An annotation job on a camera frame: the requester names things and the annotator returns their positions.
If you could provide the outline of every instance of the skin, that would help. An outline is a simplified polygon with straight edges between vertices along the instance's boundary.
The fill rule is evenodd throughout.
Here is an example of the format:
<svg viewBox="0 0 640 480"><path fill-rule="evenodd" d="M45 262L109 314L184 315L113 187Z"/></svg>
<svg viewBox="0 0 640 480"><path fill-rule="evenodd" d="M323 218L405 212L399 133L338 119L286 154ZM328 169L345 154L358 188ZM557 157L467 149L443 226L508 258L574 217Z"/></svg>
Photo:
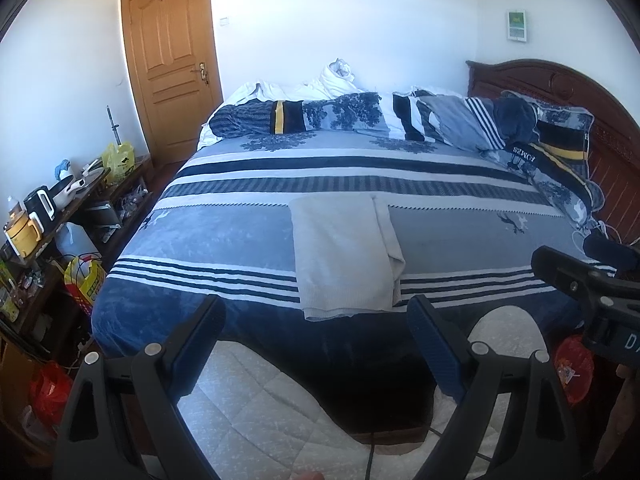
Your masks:
<svg viewBox="0 0 640 480"><path fill-rule="evenodd" d="M620 365L616 375L624 379L625 383L611 410L607 429L600 440L598 452L593 461L596 471L600 471L613 456L640 411L640 370L632 370Z"/></svg>

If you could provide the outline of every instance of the red plastic bag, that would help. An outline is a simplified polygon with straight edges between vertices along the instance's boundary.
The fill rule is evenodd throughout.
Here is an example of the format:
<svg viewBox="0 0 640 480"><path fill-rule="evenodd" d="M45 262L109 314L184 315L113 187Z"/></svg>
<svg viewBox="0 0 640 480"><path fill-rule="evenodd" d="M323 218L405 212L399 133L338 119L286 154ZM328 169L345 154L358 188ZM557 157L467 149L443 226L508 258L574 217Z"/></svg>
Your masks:
<svg viewBox="0 0 640 480"><path fill-rule="evenodd" d="M582 336L562 341L554 365L569 404L575 406L587 396L593 380L593 354L582 344Z"/></svg>
<svg viewBox="0 0 640 480"><path fill-rule="evenodd" d="M52 434L56 435L62 421L73 381L55 362L50 361L39 371L29 387L33 413Z"/></svg>

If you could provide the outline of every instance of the wooden headboard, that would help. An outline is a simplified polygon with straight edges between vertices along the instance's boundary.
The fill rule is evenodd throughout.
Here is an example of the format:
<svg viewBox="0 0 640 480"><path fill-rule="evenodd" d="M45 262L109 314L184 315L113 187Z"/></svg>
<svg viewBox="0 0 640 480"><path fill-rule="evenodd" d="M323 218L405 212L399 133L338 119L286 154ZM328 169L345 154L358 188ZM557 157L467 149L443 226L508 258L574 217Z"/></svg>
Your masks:
<svg viewBox="0 0 640 480"><path fill-rule="evenodd" d="M514 90L554 104L587 108L595 117L591 179L606 197L604 208L594 216L613 226L624 243L640 237L640 128L620 102L593 79L557 63L538 59L466 63L470 96L495 98L502 90Z"/></svg>

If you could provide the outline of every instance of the door handle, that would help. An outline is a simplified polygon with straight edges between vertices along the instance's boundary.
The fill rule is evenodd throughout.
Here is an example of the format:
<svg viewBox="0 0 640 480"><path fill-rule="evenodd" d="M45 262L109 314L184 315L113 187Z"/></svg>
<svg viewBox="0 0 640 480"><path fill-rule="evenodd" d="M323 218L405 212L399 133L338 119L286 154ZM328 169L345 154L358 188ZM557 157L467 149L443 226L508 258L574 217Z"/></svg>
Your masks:
<svg viewBox="0 0 640 480"><path fill-rule="evenodd" d="M200 79L202 79L205 84L209 84L209 73L207 73L207 66L204 63L200 63L200 68L189 70L189 72L200 72Z"/></svg>

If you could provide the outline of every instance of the white blanket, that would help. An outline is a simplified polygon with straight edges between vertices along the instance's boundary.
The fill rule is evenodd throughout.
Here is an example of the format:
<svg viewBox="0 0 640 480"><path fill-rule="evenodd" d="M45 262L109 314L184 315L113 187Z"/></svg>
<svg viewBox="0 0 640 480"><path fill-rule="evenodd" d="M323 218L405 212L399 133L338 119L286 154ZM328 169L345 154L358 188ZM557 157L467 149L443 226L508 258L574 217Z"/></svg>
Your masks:
<svg viewBox="0 0 640 480"><path fill-rule="evenodd" d="M305 319L393 310L404 258L386 202L371 193L308 193L289 209Z"/></svg>
<svg viewBox="0 0 640 480"><path fill-rule="evenodd" d="M514 306L484 316L469 341L518 357L545 349L536 322ZM508 403L509 394L498 396L479 449L485 456L494 453ZM443 432L455 408L436 388L431 427ZM322 472L326 480L364 478L369 446L353 440L308 391L241 344L216 343L193 393L178 409L222 480L295 480L308 471ZM417 447L376 446L371 480L412 480L437 443L430 431ZM487 466L477 458L467 478L484 474Z"/></svg>
<svg viewBox="0 0 640 480"><path fill-rule="evenodd" d="M297 86L280 86L261 79L243 84L210 115L202 125L198 149L211 146L221 137L217 137L209 127L209 121L223 106L241 105L252 99L259 101L318 101L335 99L345 94L363 92L353 84L354 76L351 68L342 59L336 59L323 69L317 79Z"/></svg>

